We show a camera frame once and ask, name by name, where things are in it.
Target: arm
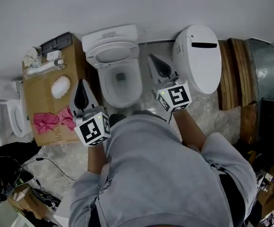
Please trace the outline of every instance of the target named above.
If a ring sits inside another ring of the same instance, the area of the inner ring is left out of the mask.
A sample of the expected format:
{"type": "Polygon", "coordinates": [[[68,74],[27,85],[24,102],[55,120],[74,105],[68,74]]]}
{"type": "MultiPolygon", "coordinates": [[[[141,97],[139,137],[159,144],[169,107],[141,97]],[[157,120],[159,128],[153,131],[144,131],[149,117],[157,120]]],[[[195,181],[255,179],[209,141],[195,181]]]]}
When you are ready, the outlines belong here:
{"type": "Polygon", "coordinates": [[[107,163],[103,143],[88,148],[88,171],[95,174],[101,173],[103,166],[107,163]]]}
{"type": "Polygon", "coordinates": [[[205,134],[198,127],[187,110],[173,113],[184,144],[196,146],[201,151],[206,140],[205,134]]]}

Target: fiducial marker cube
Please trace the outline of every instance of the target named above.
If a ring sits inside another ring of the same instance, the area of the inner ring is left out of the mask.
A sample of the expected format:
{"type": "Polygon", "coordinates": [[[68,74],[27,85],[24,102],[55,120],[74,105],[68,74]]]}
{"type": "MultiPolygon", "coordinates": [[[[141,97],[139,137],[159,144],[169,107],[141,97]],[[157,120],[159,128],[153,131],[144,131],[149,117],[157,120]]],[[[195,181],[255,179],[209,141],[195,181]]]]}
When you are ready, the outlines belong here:
{"type": "Polygon", "coordinates": [[[168,113],[185,109],[192,102],[187,83],[158,90],[156,99],[168,113]]]}
{"type": "Polygon", "coordinates": [[[84,146],[96,146],[111,137],[109,118],[101,112],[83,121],[74,130],[84,146]]]}

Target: electronic device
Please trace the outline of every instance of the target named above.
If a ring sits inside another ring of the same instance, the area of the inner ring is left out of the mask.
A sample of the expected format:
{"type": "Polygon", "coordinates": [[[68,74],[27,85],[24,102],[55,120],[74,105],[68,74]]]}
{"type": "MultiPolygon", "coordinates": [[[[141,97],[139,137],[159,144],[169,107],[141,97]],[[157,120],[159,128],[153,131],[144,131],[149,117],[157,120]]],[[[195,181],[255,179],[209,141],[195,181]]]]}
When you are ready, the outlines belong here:
{"type": "Polygon", "coordinates": [[[192,99],[188,84],[179,76],[174,63],[160,55],[149,54],[147,58],[155,98],[168,113],[185,109],[192,99]]]}
{"type": "Polygon", "coordinates": [[[85,79],[74,86],[69,106],[76,124],[74,130],[85,146],[96,146],[111,137],[109,117],[85,79]]]}

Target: toilet bowl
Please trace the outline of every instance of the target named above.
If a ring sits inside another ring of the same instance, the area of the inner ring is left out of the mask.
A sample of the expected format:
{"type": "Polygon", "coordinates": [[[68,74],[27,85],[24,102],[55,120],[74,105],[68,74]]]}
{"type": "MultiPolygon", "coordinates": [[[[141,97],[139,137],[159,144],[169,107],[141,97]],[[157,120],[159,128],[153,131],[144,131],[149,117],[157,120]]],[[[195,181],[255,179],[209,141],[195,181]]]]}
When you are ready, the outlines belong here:
{"type": "Polygon", "coordinates": [[[17,137],[22,138],[32,132],[32,128],[28,119],[22,84],[19,84],[19,92],[0,94],[0,104],[7,105],[11,128],[17,137]]]}
{"type": "Polygon", "coordinates": [[[120,26],[82,37],[86,60],[97,69],[104,99],[125,108],[141,96],[139,46],[135,25],[120,26]]]}
{"type": "Polygon", "coordinates": [[[204,94],[213,93],[221,78],[221,52],[214,32],[201,25],[191,25],[177,37],[172,59],[180,76],[204,94]]]}

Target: pink cloth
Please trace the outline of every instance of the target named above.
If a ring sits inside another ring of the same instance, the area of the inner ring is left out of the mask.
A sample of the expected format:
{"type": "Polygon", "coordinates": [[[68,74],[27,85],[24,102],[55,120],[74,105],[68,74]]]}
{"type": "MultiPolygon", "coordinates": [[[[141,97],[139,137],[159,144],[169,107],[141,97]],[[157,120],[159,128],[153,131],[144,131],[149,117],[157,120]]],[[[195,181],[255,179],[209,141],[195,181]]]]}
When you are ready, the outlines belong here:
{"type": "Polygon", "coordinates": [[[34,114],[34,125],[39,134],[52,131],[59,123],[59,118],[51,113],[34,114]]]}
{"type": "Polygon", "coordinates": [[[59,117],[61,124],[66,125],[71,131],[74,130],[76,125],[73,122],[73,115],[71,114],[69,107],[66,107],[63,110],[61,110],[57,116],[59,117]]]}

